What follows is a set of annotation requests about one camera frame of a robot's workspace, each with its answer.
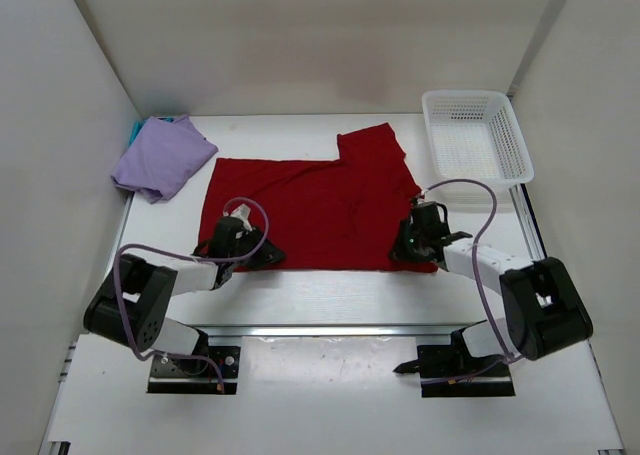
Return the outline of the red t shirt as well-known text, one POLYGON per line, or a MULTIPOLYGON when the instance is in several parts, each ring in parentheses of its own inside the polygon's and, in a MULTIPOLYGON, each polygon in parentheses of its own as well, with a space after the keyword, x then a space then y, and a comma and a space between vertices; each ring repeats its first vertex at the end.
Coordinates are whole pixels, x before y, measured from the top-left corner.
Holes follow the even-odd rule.
POLYGON ((260 204, 251 223, 286 258, 281 270, 434 273, 433 263, 393 261, 389 252, 419 186, 392 127, 381 124, 336 137, 331 161, 220 158, 201 213, 198 240, 212 238, 234 197, 260 204))

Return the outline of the lavender t shirt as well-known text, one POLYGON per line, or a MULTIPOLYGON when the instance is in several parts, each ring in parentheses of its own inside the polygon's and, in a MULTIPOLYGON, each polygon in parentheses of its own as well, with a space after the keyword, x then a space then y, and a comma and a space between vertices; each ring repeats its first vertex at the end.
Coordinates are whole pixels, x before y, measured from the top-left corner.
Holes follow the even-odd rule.
POLYGON ((111 172, 120 189, 150 204, 172 199, 218 153, 189 117, 172 121, 150 117, 111 172))

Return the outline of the teal t shirt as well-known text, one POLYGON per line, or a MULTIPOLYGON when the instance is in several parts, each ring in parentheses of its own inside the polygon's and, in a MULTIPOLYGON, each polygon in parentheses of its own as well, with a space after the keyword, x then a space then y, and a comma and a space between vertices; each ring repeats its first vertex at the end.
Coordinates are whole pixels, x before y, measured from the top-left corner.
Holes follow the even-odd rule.
POLYGON ((128 139, 128 147, 131 147, 136 139, 143 134, 143 138, 145 140, 151 139, 153 136, 156 136, 158 133, 162 133, 164 128, 161 128, 161 125, 169 125, 172 124, 176 120, 175 117, 149 117, 141 121, 137 121, 133 124, 131 129, 131 133, 128 139))

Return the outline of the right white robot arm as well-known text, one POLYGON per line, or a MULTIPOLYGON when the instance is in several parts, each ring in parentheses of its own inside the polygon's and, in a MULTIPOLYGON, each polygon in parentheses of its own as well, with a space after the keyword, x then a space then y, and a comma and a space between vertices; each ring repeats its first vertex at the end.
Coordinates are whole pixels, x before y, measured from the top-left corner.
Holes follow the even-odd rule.
POLYGON ((590 339, 593 322, 564 263, 531 260, 452 232, 444 205, 415 199, 390 251, 397 262, 434 264, 475 282, 485 319, 452 333, 449 362, 460 374, 488 357, 534 361, 590 339))

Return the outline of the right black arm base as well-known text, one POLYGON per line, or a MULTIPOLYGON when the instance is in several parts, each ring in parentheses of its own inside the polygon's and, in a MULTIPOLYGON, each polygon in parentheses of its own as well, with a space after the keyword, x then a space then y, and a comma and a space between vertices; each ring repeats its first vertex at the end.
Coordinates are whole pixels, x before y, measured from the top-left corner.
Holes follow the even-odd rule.
POLYGON ((418 345, 417 357, 393 369, 399 376, 417 374, 421 397, 501 398, 516 395, 504 357, 473 356, 463 340, 463 330, 451 333, 448 345, 418 345))

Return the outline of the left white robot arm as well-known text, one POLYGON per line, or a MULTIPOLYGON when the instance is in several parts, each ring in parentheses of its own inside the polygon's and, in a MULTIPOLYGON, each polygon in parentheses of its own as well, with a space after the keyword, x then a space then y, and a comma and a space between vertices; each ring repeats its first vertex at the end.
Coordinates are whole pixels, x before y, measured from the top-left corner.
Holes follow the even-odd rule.
POLYGON ((166 354, 188 375, 206 370, 210 361, 207 335, 167 317, 178 295, 213 291, 239 269, 261 270, 286 260, 283 250, 239 215, 218 220, 213 236, 200 242, 190 256, 132 244, 132 249, 163 255, 154 265, 123 248, 89 303, 84 328, 129 347, 135 354, 166 354))

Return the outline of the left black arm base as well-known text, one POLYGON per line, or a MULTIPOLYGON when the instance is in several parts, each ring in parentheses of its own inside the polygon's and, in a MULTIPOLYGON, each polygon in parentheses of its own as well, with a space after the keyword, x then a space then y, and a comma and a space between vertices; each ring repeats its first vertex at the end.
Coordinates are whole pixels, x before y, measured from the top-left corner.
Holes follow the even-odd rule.
POLYGON ((152 359, 147 381, 149 394, 235 395, 238 389, 241 343, 239 338, 201 335, 196 354, 211 359, 217 372, 204 360, 152 359))

